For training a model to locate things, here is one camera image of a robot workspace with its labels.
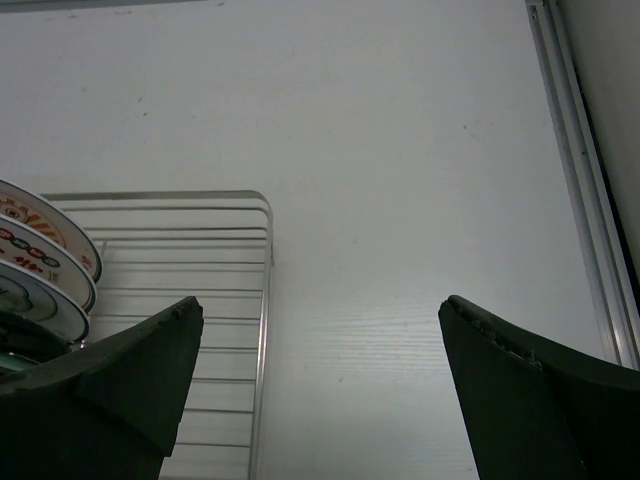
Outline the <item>black plate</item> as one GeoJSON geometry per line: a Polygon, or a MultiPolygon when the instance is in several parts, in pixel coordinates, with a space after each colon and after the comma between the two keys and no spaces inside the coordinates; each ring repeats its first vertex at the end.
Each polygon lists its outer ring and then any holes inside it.
{"type": "Polygon", "coordinates": [[[38,363],[71,352],[69,344],[47,328],[12,313],[1,313],[1,351],[38,363]]]}

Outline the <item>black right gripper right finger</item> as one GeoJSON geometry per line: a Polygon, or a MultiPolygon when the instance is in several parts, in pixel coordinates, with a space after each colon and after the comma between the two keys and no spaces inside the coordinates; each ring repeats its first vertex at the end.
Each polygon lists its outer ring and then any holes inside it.
{"type": "Polygon", "coordinates": [[[480,478],[638,478],[638,371],[457,295],[438,318],[480,478]]]}

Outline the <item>white plate red characters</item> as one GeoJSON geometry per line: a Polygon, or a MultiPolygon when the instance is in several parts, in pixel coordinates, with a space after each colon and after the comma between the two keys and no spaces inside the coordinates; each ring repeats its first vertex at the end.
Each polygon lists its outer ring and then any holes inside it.
{"type": "Polygon", "coordinates": [[[1,259],[57,286],[86,312],[97,299],[96,285],[85,268],[43,234],[1,215],[1,259]]]}

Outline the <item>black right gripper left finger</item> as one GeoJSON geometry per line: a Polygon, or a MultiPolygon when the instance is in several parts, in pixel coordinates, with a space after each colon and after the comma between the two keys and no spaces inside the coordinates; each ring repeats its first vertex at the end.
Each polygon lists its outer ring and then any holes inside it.
{"type": "Polygon", "coordinates": [[[203,327],[203,309],[189,296],[2,376],[2,478],[158,478],[174,450],[203,327]]]}

